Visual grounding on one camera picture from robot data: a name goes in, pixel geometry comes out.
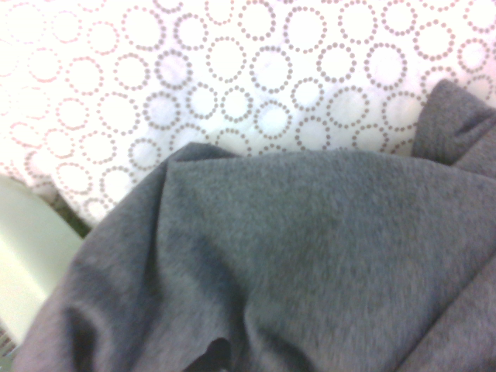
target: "pale green object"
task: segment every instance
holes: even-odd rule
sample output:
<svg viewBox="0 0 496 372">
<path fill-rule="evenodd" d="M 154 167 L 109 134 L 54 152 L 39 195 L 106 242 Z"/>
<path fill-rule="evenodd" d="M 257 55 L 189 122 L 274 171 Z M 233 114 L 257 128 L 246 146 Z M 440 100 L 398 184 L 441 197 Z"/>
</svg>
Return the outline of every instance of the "pale green object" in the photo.
<svg viewBox="0 0 496 372">
<path fill-rule="evenodd" d="M 46 202 L 0 176 L 0 319 L 18 345 L 81 242 Z"/>
</svg>

